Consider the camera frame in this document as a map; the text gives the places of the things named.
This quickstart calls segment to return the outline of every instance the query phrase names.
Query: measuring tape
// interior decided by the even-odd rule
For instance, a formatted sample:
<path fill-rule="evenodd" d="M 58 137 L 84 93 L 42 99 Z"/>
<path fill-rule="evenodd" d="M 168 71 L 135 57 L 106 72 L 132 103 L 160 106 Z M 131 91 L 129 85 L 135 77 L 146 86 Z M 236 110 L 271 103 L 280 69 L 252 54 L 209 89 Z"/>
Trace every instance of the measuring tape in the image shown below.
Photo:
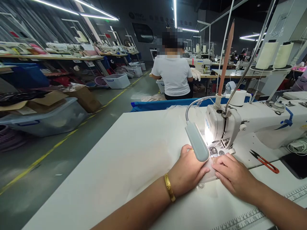
<path fill-rule="evenodd" d="M 307 184 L 286 193 L 284 197 L 293 201 L 294 203 L 298 203 L 299 201 L 307 198 Z M 269 218 L 258 208 L 255 208 L 236 218 L 233 218 L 228 222 L 223 223 L 220 226 L 213 228 L 212 230 L 249 230 L 268 219 Z"/>

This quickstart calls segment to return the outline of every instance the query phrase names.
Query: bracelet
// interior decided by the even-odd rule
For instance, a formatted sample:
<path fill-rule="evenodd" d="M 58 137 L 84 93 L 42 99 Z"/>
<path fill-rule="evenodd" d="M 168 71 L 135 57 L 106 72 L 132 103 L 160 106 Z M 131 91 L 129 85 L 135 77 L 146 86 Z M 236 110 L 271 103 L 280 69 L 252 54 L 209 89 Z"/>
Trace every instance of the bracelet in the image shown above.
<path fill-rule="evenodd" d="M 167 173 L 164 175 L 164 180 L 165 180 L 167 192 L 169 193 L 169 197 L 170 197 L 171 201 L 174 202 L 176 200 L 176 198 L 175 198 L 175 195 L 173 194 L 173 190 L 172 190 L 172 187 L 170 185 L 169 176 L 168 176 Z"/>

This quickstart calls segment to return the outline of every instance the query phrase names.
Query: power cord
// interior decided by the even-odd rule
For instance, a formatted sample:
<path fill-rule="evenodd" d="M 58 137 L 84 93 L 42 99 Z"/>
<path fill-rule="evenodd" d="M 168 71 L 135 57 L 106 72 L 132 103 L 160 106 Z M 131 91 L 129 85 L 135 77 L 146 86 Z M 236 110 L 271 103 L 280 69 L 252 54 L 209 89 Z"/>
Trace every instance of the power cord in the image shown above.
<path fill-rule="evenodd" d="M 307 136 L 288 144 L 288 149 L 299 156 L 307 155 Z"/>

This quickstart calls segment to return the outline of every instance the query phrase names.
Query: fluorescent light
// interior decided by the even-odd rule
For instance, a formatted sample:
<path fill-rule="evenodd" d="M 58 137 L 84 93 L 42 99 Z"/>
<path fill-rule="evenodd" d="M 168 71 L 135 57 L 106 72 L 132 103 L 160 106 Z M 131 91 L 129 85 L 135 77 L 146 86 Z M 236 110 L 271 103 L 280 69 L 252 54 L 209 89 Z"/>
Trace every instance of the fluorescent light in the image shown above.
<path fill-rule="evenodd" d="M 83 2 L 83 1 L 81 1 L 81 0 L 75 0 L 75 1 L 76 1 L 76 2 L 79 2 L 79 3 L 82 4 L 82 5 L 87 6 L 87 7 L 91 8 L 91 9 L 93 9 L 93 10 L 96 10 L 96 11 L 98 11 L 98 12 L 100 12 L 100 13 L 106 15 L 106 16 L 109 16 L 109 17 L 113 18 L 113 20 L 117 20 L 117 21 L 118 21 L 118 18 L 116 18 L 116 17 L 114 17 L 114 16 L 112 16 L 112 15 L 110 15 L 110 14 L 107 14 L 106 12 L 103 12 L 102 10 L 100 10 L 100 9 L 94 7 L 94 6 L 91 6 L 91 5 L 85 3 L 85 2 Z"/>
<path fill-rule="evenodd" d="M 248 38 L 248 37 L 259 37 L 260 34 L 253 34 L 253 35 L 246 35 L 240 38 Z"/>
<path fill-rule="evenodd" d="M 100 18 L 100 19 L 107 19 L 107 20 L 117 20 L 113 18 L 106 18 L 106 17 L 101 17 L 101 16 L 96 16 L 96 15 L 91 15 L 91 14 L 83 14 L 81 13 L 82 16 L 84 17 L 89 17 L 89 18 Z"/>
<path fill-rule="evenodd" d="M 65 9 L 65 8 L 62 8 L 62 7 L 60 7 L 60 6 L 57 6 L 57 5 L 54 5 L 54 4 L 45 2 L 45 1 L 41 1 L 41 0 L 33 0 L 33 1 L 36 1 L 36 2 L 39 2 L 39 3 L 43 3 L 43 4 L 45 4 L 45 5 L 48 5 L 48 6 L 51 6 L 51 7 L 54 7 L 54 8 L 57 8 L 57 9 L 60 9 L 60 10 L 63 10 L 63 11 L 66 11 L 66 12 L 69 12 L 69 13 L 72 13 L 72 14 L 75 14 L 75 15 L 79 15 L 78 13 L 76 13 L 76 12 L 74 12 L 74 11 L 71 11 L 71 10 L 68 10 L 68 9 Z"/>
<path fill-rule="evenodd" d="M 179 27 L 178 27 L 178 29 L 199 33 L 198 30 L 184 29 L 184 28 L 179 28 Z"/>
<path fill-rule="evenodd" d="M 242 40 L 248 40 L 248 41 L 255 41 L 255 39 L 250 39 L 250 38 L 240 38 L 240 39 L 242 39 Z"/>
<path fill-rule="evenodd" d="M 175 29 L 177 29 L 177 0 L 174 0 Z"/>

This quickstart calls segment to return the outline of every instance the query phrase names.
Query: floor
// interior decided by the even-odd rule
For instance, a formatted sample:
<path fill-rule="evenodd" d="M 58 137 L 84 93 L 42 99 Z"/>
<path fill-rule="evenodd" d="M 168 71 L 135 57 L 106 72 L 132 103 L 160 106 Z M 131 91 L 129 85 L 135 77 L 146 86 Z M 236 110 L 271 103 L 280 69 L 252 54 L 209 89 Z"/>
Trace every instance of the floor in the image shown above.
<path fill-rule="evenodd" d="M 20 230 L 121 114 L 130 112 L 131 102 L 140 101 L 143 96 L 159 92 L 155 80 L 148 76 L 151 67 L 152 65 L 146 66 L 149 70 L 149 72 L 143 72 L 147 73 L 146 76 L 141 79 L 131 79 L 131 84 L 138 81 L 128 89 L 93 91 L 103 105 L 123 93 L 89 119 L 86 124 L 79 127 L 32 171 L 0 194 L 0 229 Z M 61 142 L 66 135 L 32 139 L 20 148 L 0 154 L 0 189 L 21 175 L 37 159 Z"/>

